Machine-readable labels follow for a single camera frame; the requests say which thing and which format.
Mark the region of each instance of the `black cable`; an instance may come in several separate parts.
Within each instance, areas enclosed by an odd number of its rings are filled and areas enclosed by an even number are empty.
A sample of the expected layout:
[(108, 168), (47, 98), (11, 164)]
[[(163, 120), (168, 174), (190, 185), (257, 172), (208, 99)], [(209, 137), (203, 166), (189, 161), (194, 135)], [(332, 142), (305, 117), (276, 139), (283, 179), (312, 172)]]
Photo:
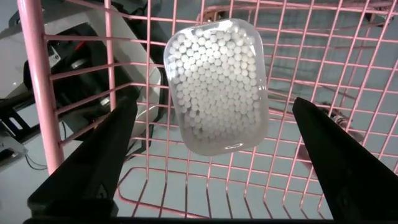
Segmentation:
[(26, 159), (26, 162), (27, 162), (27, 165), (31, 168), (31, 169), (33, 169), (33, 170), (46, 170), (47, 169), (47, 167), (44, 167), (44, 168), (35, 168), (35, 167), (33, 167), (32, 166), (32, 164), (30, 164), (30, 162), (29, 162), (29, 159), (28, 159), (28, 155), (26, 154), (25, 155), (25, 159)]
[(67, 128), (65, 127), (65, 122), (61, 121), (62, 128), (63, 128), (63, 140), (67, 138)]
[[(65, 126), (65, 122), (64, 122), (64, 121), (61, 121), (61, 125), (62, 125), (62, 128), (63, 128), (63, 139), (65, 140), (65, 139), (67, 138), (67, 128), (66, 128), (66, 126)], [(28, 154), (25, 154), (25, 159), (26, 159), (26, 162), (27, 162), (28, 166), (29, 166), (31, 169), (33, 169), (33, 170), (46, 170), (46, 169), (47, 169), (47, 166), (46, 166), (46, 165), (42, 165), (42, 164), (36, 163), (35, 161), (33, 161), (32, 158), (29, 157)], [(33, 163), (33, 164), (35, 164), (35, 165), (37, 165), (37, 166), (41, 166), (41, 167), (43, 167), (43, 168), (36, 168), (36, 167), (33, 167), (32, 164), (31, 164), (30, 162)]]

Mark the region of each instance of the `white bead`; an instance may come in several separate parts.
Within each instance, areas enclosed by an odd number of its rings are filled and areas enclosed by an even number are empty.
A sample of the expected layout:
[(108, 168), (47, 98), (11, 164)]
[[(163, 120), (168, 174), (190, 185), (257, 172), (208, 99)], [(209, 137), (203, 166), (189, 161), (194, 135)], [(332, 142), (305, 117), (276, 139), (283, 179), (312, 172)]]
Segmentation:
[(203, 61), (199, 59), (195, 64), (198, 65), (198, 67), (201, 67), (203, 65)]
[[(196, 112), (196, 111), (199, 110), (199, 106), (198, 106), (198, 105), (192, 104), (191, 110)], [(200, 122), (200, 117), (196, 116), (196, 117), (195, 117), (195, 122), (196, 122), (196, 123), (199, 123), (199, 122)]]
[(220, 65), (221, 65), (221, 60), (220, 60), (220, 59), (216, 59), (216, 60), (214, 61), (214, 64), (215, 64), (216, 66), (220, 66)]
[(205, 68), (205, 69), (210, 68), (210, 63), (206, 62), (206, 61), (203, 61), (203, 68)]
[[(213, 86), (218, 86), (220, 84), (220, 81), (218, 81), (218, 79), (214, 79), (212, 85)], [(215, 88), (214, 89), (214, 93), (217, 95), (217, 93), (220, 93), (220, 89)]]
[(205, 83), (205, 82), (200, 83), (200, 88), (202, 88), (202, 89), (207, 88), (207, 83)]
[(187, 50), (187, 55), (189, 56), (189, 57), (192, 57), (193, 56), (193, 53), (195, 53), (192, 49), (188, 49)]
[(184, 63), (183, 63), (181, 60), (177, 60), (177, 61), (175, 62), (175, 65), (176, 65), (177, 67), (182, 67), (182, 66), (184, 66)]
[(200, 82), (200, 80), (194, 80), (193, 81), (193, 84), (195, 85), (195, 86), (200, 86), (200, 84), (201, 84), (201, 82)]
[(228, 56), (225, 55), (225, 54), (223, 54), (223, 55), (220, 56), (220, 60), (221, 60), (222, 62), (227, 62), (227, 61), (228, 61)]
[(236, 46), (236, 47), (234, 48), (234, 53), (240, 54), (241, 52), (242, 52), (242, 49), (241, 49), (240, 47)]
[(253, 104), (253, 100), (251, 99), (251, 98), (248, 98), (247, 100), (246, 100), (246, 104), (247, 105), (252, 105)]
[(234, 55), (235, 60), (240, 61), (242, 59), (242, 55), (241, 54), (236, 54)]
[(212, 79), (218, 79), (218, 73), (216, 73), (216, 72), (213, 72), (212, 74), (211, 74), (211, 78)]
[(196, 35), (192, 35), (189, 37), (189, 39), (191, 40), (192, 43), (197, 43), (199, 40), (199, 37)]
[(213, 83), (213, 79), (211, 77), (208, 77), (208, 78), (206, 78), (206, 82), (207, 82), (207, 84), (211, 84), (211, 83)]
[(174, 47), (170, 47), (169, 54), (173, 55), (177, 50)]
[(177, 93), (177, 98), (178, 99), (182, 99), (184, 97), (184, 94), (181, 92), (181, 91), (179, 91), (178, 93)]
[(235, 61), (234, 68), (235, 69), (237, 69), (237, 68), (241, 69), (241, 62), (240, 61)]
[(215, 72), (217, 70), (217, 66), (215, 64), (210, 65), (210, 71)]
[(243, 80), (243, 76), (241, 74), (239, 74), (239, 73), (236, 74), (236, 81), (241, 82), (242, 80)]
[(185, 106), (182, 106), (181, 107), (181, 112), (182, 113), (186, 113), (188, 111), (188, 109), (185, 107)]
[(180, 75), (180, 81), (185, 82), (187, 80), (187, 77), (185, 75)]
[(184, 46), (186, 46), (186, 48), (191, 47), (191, 45), (192, 45), (192, 41), (191, 40), (189, 40), (189, 39), (184, 40)]
[(211, 74), (212, 74), (212, 72), (211, 72), (210, 70), (206, 70), (206, 71), (205, 71), (205, 76), (206, 76), (206, 77), (210, 77)]
[(199, 67), (198, 68), (198, 73), (199, 73), (199, 75), (203, 75), (203, 74), (205, 74), (205, 68), (203, 68), (203, 67)]
[(180, 43), (184, 42), (184, 40), (185, 40), (185, 35), (184, 35), (184, 34), (178, 35), (177, 40), (178, 40)]
[(217, 37), (218, 39), (224, 38), (224, 32), (223, 32), (223, 31), (217, 31), (217, 32), (216, 32), (216, 37)]
[(229, 76), (230, 74), (231, 74), (231, 72), (229, 70), (224, 70), (223, 71), (223, 75), (226, 76), (226, 77)]
[(251, 96), (251, 98), (252, 98), (253, 100), (258, 100), (258, 99), (259, 99), (259, 95), (258, 95), (257, 93), (255, 93), (255, 94), (253, 94), (253, 95)]
[(197, 72), (192, 72), (192, 77), (194, 78), (194, 79), (199, 79), (199, 73), (197, 73)]
[(252, 65), (256, 62), (256, 59), (254, 58), (248, 58), (248, 64)]
[(221, 40), (218, 40), (217, 43), (218, 43), (218, 45), (219, 45), (220, 47), (223, 47), (223, 46), (225, 46), (226, 41), (225, 41), (224, 39), (221, 39)]
[(182, 91), (183, 86), (182, 86), (182, 84), (178, 84), (176, 88), (177, 88), (178, 91)]
[(223, 82), (224, 79), (225, 79), (225, 76), (224, 76), (224, 75), (220, 75), (220, 76), (218, 77), (218, 80), (219, 80), (220, 82)]
[(253, 52), (251, 52), (251, 51), (249, 51), (246, 55), (247, 55), (248, 57), (253, 57), (253, 56), (254, 56)]
[(204, 46), (199, 47), (198, 52), (201, 55), (205, 54), (206, 53), (206, 47), (204, 47)]
[(183, 75), (184, 72), (185, 72), (185, 69), (182, 68), (182, 67), (179, 67), (179, 68), (177, 69), (177, 73), (178, 73), (179, 75)]
[(236, 79), (236, 75), (235, 75), (235, 74), (233, 74), (233, 73), (232, 73), (232, 74), (230, 74), (230, 75), (229, 75), (229, 79), (230, 79), (230, 80), (232, 80), (232, 81), (235, 81), (235, 79)]
[(178, 49), (178, 51), (181, 52), (181, 54), (184, 54), (184, 53), (187, 51), (187, 48), (186, 48), (186, 46), (181, 46), (181, 47)]
[(253, 64), (248, 65), (248, 70), (249, 70), (250, 72), (256, 71), (256, 65), (253, 65)]
[(212, 41), (213, 43), (217, 42), (217, 39), (217, 36), (214, 34), (210, 36), (210, 41)]
[(245, 36), (245, 35), (246, 35), (246, 30), (243, 29), (243, 28), (240, 28), (240, 29), (238, 30), (238, 34), (241, 35), (241, 36)]
[(205, 47), (209, 49), (213, 43), (210, 40), (206, 40)]
[(228, 59), (228, 63), (229, 63), (230, 65), (233, 65), (233, 64), (235, 63), (235, 59), (234, 59), (234, 58), (229, 58), (229, 59)]
[(243, 44), (244, 44), (243, 39), (237, 39), (237, 40), (236, 40), (236, 46), (241, 47)]
[(191, 71), (195, 72), (198, 70), (198, 66), (197, 65), (191, 65), (190, 67)]
[(195, 35), (198, 36), (198, 37), (203, 36), (203, 29), (197, 29), (197, 30), (195, 30)]
[(233, 33), (231, 34), (231, 38), (232, 38), (233, 40), (238, 40), (238, 39), (240, 39), (241, 37), (240, 37), (240, 35), (239, 35), (237, 32), (233, 32)]
[(188, 62), (191, 64), (191, 65), (193, 65), (193, 64), (196, 64), (196, 59), (194, 58), (194, 57), (190, 57), (189, 58), (189, 60), (188, 60)]
[(193, 43), (193, 44), (192, 44), (192, 50), (193, 50), (193, 51), (197, 51), (198, 49), (199, 49), (199, 44)]
[(206, 49), (206, 55), (207, 55), (207, 57), (212, 57), (213, 56), (213, 49), (211, 49), (211, 48)]
[(204, 31), (204, 32), (203, 32), (203, 37), (204, 37), (204, 38), (209, 39), (210, 36), (211, 36), (211, 33), (210, 33), (210, 32), (208, 32), (208, 31)]
[(223, 38), (224, 38), (225, 41), (229, 41), (229, 40), (231, 40), (231, 34), (226, 32), (226, 33), (224, 33), (224, 37)]
[(241, 75), (241, 72), (242, 72), (242, 70), (238, 67), (238, 68), (235, 68), (235, 70), (234, 70), (234, 74), (235, 75)]
[(208, 61), (208, 56), (203, 54), (203, 55), (200, 56), (200, 60), (202, 60), (203, 63), (205, 63), (206, 61)]
[(184, 95), (188, 95), (189, 94), (189, 89), (187, 89), (187, 88), (185, 88), (185, 89), (183, 89), (182, 90), (182, 93), (184, 94)]
[(254, 44), (254, 37), (247, 36), (246, 43), (248, 43), (250, 45)]
[(233, 50), (233, 49), (235, 48), (235, 43), (232, 42), (232, 41), (229, 41), (228, 43), (226, 43), (226, 47), (227, 47), (228, 49)]
[(184, 99), (185, 102), (189, 102), (191, 100), (191, 96), (184, 95), (183, 99)]
[(192, 84), (192, 83), (193, 83), (193, 78), (192, 78), (192, 77), (187, 77), (187, 82), (188, 82), (189, 84)]
[(250, 83), (250, 78), (249, 77), (243, 77), (243, 83), (244, 84), (249, 84)]
[(209, 56), (208, 60), (207, 60), (210, 64), (214, 63), (216, 61), (216, 59), (213, 56)]
[(206, 39), (205, 39), (204, 37), (200, 37), (200, 38), (198, 39), (198, 44), (199, 44), (200, 46), (203, 46), (205, 43), (206, 43)]
[(247, 62), (247, 61), (248, 61), (248, 56), (242, 55), (242, 62)]
[(226, 53), (227, 56), (232, 57), (234, 55), (234, 51), (229, 49)]
[(173, 46), (175, 49), (178, 49), (178, 48), (180, 47), (180, 42), (179, 42), (178, 40), (175, 40), (175, 41), (172, 42), (172, 46)]
[(196, 111), (190, 111), (190, 112), (189, 112), (189, 116), (190, 116), (191, 118), (194, 118), (196, 115), (197, 115), (197, 112), (196, 112)]
[(255, 72), (249, 72), (249, 78), (256, 78), (256, 76)]
[(186, 77), (190, 77), (190, 76), (192, 76), (192, 71), (191, 71), (191, 70), (186, 70), (186, 71), (184, 72), (184, 75), (185, 75)]
[(247, 69), (248, 68), (248, 64), (246, 62), (241, 62), (241, 68), (242, 69)]
[(220, 47), (219, 47), (218, 44), (214, 43), (214, 44), (211, 45), (211, 48), (212, 48), (214, 51), (216, 51), (216, 50), (218, 50)]
[(241, 48), (242, 48), (242, 53), (244, 53), (244, 54), (248, 53), (249, 50), (250, 50), (250, 48), (248, 46), (246, 46), (246, 45), (242, 46)]
[(199, 54), (199, 52), (193, 53), (193, 58), (196, 59), (196, 60), (200, 59), (200, 54)]
[(191, 67), (191, 64), (189, 62), (185, 62), (184, 63), (184, 68), (185, 69), (190, 69), (190, 67)]
[(247, 75), (249, 75), (249, 72), (246, 69), (242, 69), (242, 75), (245, 77)]
[(226, 46), (220, 47), (220, 53), (221, 54), (227, 54), (227, 52), (228, 52), (228, 48)]
[(258, 91), (259, 91), (259, 89), (258, 89), (258, 87), (256, 87), (256, 86), (254, 86), (254, 87), (251, 88), (251, 92), (252, 92), (253, 94), (257, 94)]
[(217, 67), (217, 74), (222, 74), (223, 73), (223, 68)]
[(181, 58), (181, 56), (182, 56), (182, 54), (181, 54), (181, 52), (175, 52), (174, 53), (174, 55), (173, 55), (176, 59), (180, 59)]
[(214, 51), (213, 57), (214, 58), (220, 58), (221, 57), (221, 53), (218, 50)]

